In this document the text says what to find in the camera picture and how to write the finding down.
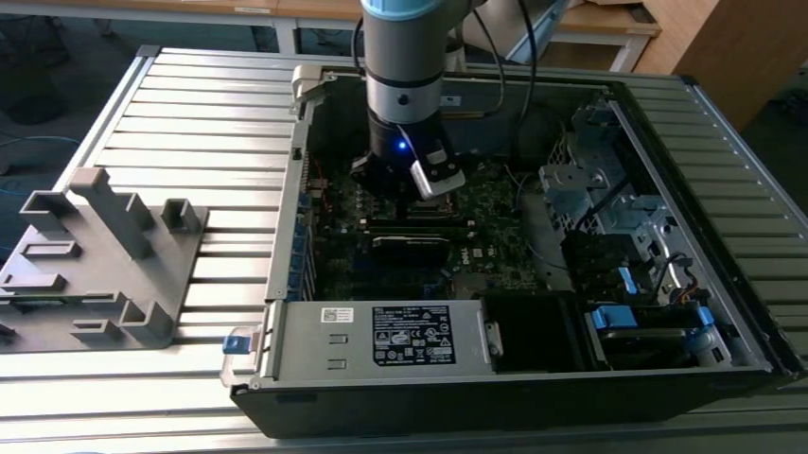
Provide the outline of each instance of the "power supply label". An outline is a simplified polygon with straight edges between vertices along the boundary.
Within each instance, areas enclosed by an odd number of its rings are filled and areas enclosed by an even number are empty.
[[[374,307],[372,336],[379,366],[454,364],[449,306]]]

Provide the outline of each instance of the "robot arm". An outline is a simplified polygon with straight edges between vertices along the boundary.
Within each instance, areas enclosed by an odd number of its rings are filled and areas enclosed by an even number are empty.
[[[362,0],[370,150],[356,181],[379,197],[431,199],[466,181],[438,112],[447,34],[486,0]]]

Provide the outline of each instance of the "floor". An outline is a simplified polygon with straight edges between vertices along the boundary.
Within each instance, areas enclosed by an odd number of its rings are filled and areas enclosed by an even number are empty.
[[[63,20],[59,33],[71,60],[52,68],[51,76],[67,99],[69,111],[56,120],[31,127],[13,124],[0,113],[0,143],[7,139],[3,134],[57,135],[81,139],[140,44],[256,50],[252,31],[247,26],[115,21],[112,29],[115,33],[109,37],[101,37],[89,20]],[[276,51],[272,35],[270,32],[268,51]],[[328,31],[316,35],[306,31],[302,48],[306,53],[344,55],[348,40],[348,32]],[[804,75],[801,79],[796,79],[795,84],[805,85]],[[773,103],[753,120],[744,136],[796,202],[808,211],[808,190],[801,184],[803,169],[808,168],[807,125],[782,113],[781,105]],[[52,187],[73,150],[75,146],[67,142],[33,141],[0,148],[0,164],[5,162],[12,165],[9,173],[0,176],[0,261],[25,228],[16,215],[25,201],[24,194]]]

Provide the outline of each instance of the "slotted aluminum surface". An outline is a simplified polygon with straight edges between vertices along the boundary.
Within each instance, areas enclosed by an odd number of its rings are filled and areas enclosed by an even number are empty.
[[[186,310],[165,350],[3,357],[4,454],[328,447],[379,452],[390,446],[567,444],[677,436],[652,445],[676,450],[700,434],[720,437],[713,443],[729,443],[738,436],[732,434],[741,432],[805,429],[808,385],[795,383],[780,393],[714,403],[653,425],[401,439],[267,439],[219,384],[220,340],[232,327],[258,323],[264,307],[294,121],[288,82],[300,63],[350,64],[336,58],[180,49],[163,49],[156,58],[132,64],[57,189],[73,167],[104,166],[112,185],[136,190],[147,203],[183,197],[212,207]],[[473,70],[493,71],[485,66]],[[628,84],[757,291],[797,351],[808,355],[805,223],[698,90],[668,77],[542,74]],[[235,364],[242,373],[248,367],[248,358]],[[642,443],[638,449],[645,452],[652,442]]]

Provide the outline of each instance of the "cable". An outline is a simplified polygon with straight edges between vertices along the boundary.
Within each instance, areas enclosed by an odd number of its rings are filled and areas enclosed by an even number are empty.
[[[3,135],[8,135],[8,137],[16,137],[15,135],[5,134],[4,132],[3,132]],[[61,137],[61,136],[57,136],[57,135],[32,135],[31,137],[16,137],[15,139],[12,139],[9,141],[3,142],[0,144],[0,147],[4,147],[5,145],[16,144],[17,142],[23,142],[25,140],[45,140],[45,141],[47,140],[56,140],[56,141],[61,141],[61,142],[69,142],[73,145],[80,145],[81,144],[80,141],[77,141],[76,139],[71,139],[69,137]]]
[[[677,296],[677,298],[674,300],[674,304],[684,303],[684,297],[685,296],[689,297],[693,294],[693,292],[698,289],[698,278],[690,272],[690,267],[684,267],[682,271],[684,271],[684,275],[690,278],[690,284],[688,284],[686,288]]]
[[[364,18],[359,17],[356,21],[356,26],[354,27],[354,34],[351,35],[351,57],[354,57],[354,67],[356,68],[358,74],[364,76],[364,69],[358,64],[358,33],[362,31],[362,26],[364,25]]]
[[[517,0],[517,3],[519,4],[521,19],[525,22],[525,28],[527,31],[527,40],[530,42],[530,79],[527,82],[529,83],[527,93],[525,94],[523,105],[521,106],[519,120],[517,121],[517,132],[515,132],[515,135],[519,135],[521,125],[523,124],[525,119],[527,118],[527,112],[530,111],[530,103],[533,100],[533,91],[534,91],[534,85],[535,85],[535,73],[538,71],[537,60],[538,60],[539,51],[537,50],[537,46],[535,46],[535,33],[533,32],[533,23],[530,22],[530,12],[527,11],[527,6],[525,5],[523,0]],[[517,159],[519,157],[518,143],[519,143],[519,140],[514,140],[514,142],[511,143],[511,149],[510,149],[511,161],[517,161]]]
[[[7,191],[5,189],[0,189],[0,194],[5,194],[7,196],[19,196],[19,197],[31,196],[31,194],[27,194],[24,192]]]
[[[505,88],[506,88],[506,78],[505,78],[505,67],[502,66],[502,60],[499,59],[499,54],[497,52],[497,45],[494,44],[494,38],[491,38],[491,32],[482,21],[482,17],[477,10],[473,11],[474,19],[477,19],[477,23],[479,24],[479,28],[482,28],[482,34],[485,35],[485,39],[489,42],[491,57],[494,57],[494,63],[497,64],[497,71],[499,72],[499,101],[494,108],[485,113],[485,116],[490,116],[502,110],[502,105],[505,104]]]
[[[652,305],[657,300],[658,290],[661,289],[661,282],[665,280],[665,272],[670,264],[677,260],[677,258],[686,258],[685,253],[672,253],[670,256],[665,259],[661,268],[658,269],[657,280],[654,283],[653,291],[649,295],[648,304]]]
[[[586,210],[586,213],[581,216],[581,218],[578,219],[578,222],[575,222],[575,226],[574,226],[573,230],[581,229],[581,226],[584,225],[584,223],[589,219],[592,219],[594,217],[594,215],[597,215],[597,213],[614,200],[614,198],[620,194],[620,191],[622,191],[628,185],[629,185],[629,177],[622,179],[622,181],[606,193],[606,195],[604,196],[604,199],[601,199],[601,201],[597,202],[589,210]]]
[[[530,243],[527,243],[527,249],[530,250],[530,252],[533,253],[533,255],[535,255],[535,258],[538,258],[543,262],[545,265],[547,265],[547,266],[550,266],[553,268],[557,268],[558,270],[569,271],[569,269],[566,267],[562,267],[561,265],[555,265],[546,258],[543,258],[542,255],[535,252],[535,249],[533,249],[533,246],[530,245]]]

